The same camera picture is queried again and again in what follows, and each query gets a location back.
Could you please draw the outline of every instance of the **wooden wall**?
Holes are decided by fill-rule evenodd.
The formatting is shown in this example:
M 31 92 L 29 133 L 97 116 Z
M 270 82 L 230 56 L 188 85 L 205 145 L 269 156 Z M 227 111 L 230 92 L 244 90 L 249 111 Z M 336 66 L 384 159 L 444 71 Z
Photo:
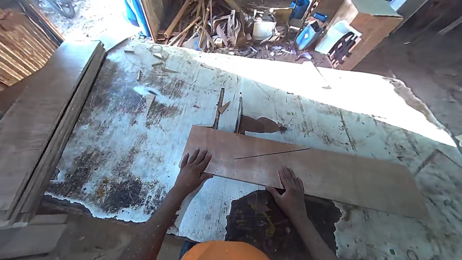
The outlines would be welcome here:
M 26 15 L 0 9 L 0 82 L 11 86 L 45 65 L 57 48 Z

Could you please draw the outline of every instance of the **wooden board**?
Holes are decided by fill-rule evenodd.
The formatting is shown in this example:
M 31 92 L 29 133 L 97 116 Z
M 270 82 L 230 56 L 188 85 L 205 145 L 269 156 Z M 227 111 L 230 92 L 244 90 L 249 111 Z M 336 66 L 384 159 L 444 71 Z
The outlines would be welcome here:
M 97 45 L 95 55 L 19 201 L 21 213 L 35 212 L 98 74 L 104 54 L 103 46 Z
M 51 252 L 61 237 L 65 224 L 31 225 L 0 230 L 0 259 Z
M 65 42 L 0 120 L 0 210 L 19 199 L 99 41 Z
M 157 41 L 157 31 L 164 18 L 164 3 L 162 0 L 141 0 L 140 3 L 151 37 L 154 41 Z
M 352 48 L 351 55 L 337 66 L 339 69 L 351 70 L 390 34 L 402 21 L 402 17 L 385 1 L 345 0 L 328 29 L 341 20 L 362 33 L 361 40 Z
M 375 210 L 426 218 L 425 201 L 404 165 L 193 125 L 184 153 L 207 148 L 206 172 L 283 188 L 278 168 L 290 167 L 305 193 Z

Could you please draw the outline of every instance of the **plywood board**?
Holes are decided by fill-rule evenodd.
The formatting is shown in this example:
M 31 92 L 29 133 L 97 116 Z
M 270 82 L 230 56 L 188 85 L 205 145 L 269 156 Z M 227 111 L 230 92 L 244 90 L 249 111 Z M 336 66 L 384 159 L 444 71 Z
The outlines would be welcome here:
M 277 170 L 287 166 L 302 179 L 308 195 L 408 217 L 428 216 L 404 165 L 193 125 L 184 153 L 196 147 L 212 154 L 206 172 L 217 176 L 283 188 Z
M 0 210 L 16 204 L 98 44 L 64 42 L 21 82 L 28 87 L 0 120 Z
M 103 62 L 104 54 L 104 48 L 102 44 L 99 44 L 96 47 L 95 55 L 92 58 L 88 69 L 85 71 L 85 75 L 82 78 L 79 87 L 77 88 L 68 108 L 66 109 L 66 112 L 56 128 L 55 134 L 51 138 L 47 149 L 44 151 L 41 160 L 33 172 L 31 181 L 27 184 L 27 187 L 21 196 L 18 204 L 18 210 L 21 209 L 21 213 L 35 212 L 35 209 L 41 200 L 41 195 L 48 185 L 49 179 L 55 170 L 75 122 L 79 117 L 86 97 L 88 96 L 90 88 L 98 74 L 99 68 Z

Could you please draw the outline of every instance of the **wooden plank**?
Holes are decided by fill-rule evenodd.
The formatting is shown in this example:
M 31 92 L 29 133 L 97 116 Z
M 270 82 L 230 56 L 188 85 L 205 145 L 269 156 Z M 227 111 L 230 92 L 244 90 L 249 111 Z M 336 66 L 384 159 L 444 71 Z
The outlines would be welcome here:
M 18 201 L 99 41 L 66 42 L 0 120 L 0 210 Z
M 35 215 L 29 222 L 29 225 L 64 224 L 66 220 L 67 214 Z
M 278 168 L 290 167 L 305 194 L 375 210 L 427 218 L 425 201 L 404 165 L 193 125 L 184 154 L 207 148 L 206 172 L 283 188 Z
M 176 24 L 180 21 L 181 17 L 183 16 L 188 6 L 189 6 L 189 0 L 186 0 L 183 6 L 181 7 L 180 11 L 178 11 L 178 13 L 176 14 L 175 18 L 173 18 L 173 21 L 170 23 L 169 27 L 165 30 L 164 35 L 166 38 L 170 37 L 170 34 L 172 33 Z
M 459 24 L 462 24 L 462 16 L 457 18 L 454 22 L 452 22 L 450 25 L 447 27 L 443 28 L 441 31 L 438 33 L 440 35 L 445 35 L 446 33 L 450 32 L 452 29 L 456 28 Z
M 0 229 L 0 259 L 49 253 L 65 228 L 60 224 Z
M 45 192 L 49 179 L 58 164 L 62 151 L 74 128 L 86 97 L 98 74 L 99 68 L 104 59 L 104 48 L 101 44 L 96 47 L 93 57 L 85 75 L 79 84 L 66 112 L 61 119 L 55 134 L 50 140 L 47 149 L 42 155 L 36 169 L 33 172 L 31 181 L 28 183 L 24 194 L 18 204 L 21 213 L 33 214 L 40 203 L 41 195 Z
M 157 41 L 157 31 L 164 18 L 164 3 L 162 0 L 140 0 L 140 3 L 151 37 Z

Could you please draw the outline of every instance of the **person's right hand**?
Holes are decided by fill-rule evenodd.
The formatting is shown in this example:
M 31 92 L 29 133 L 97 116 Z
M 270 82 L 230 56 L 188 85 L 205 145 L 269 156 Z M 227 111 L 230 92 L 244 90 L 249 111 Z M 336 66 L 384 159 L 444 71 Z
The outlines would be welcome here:
M 278 206 L 293 223 L 303 221 L 307 215 L 302 180 L 295 177 L 294 172 L 287 167 L 279 169 L 278 172 L 286 191 L 280 195 L 274 187 L 266 186 L 266 190 L 272 194 Z

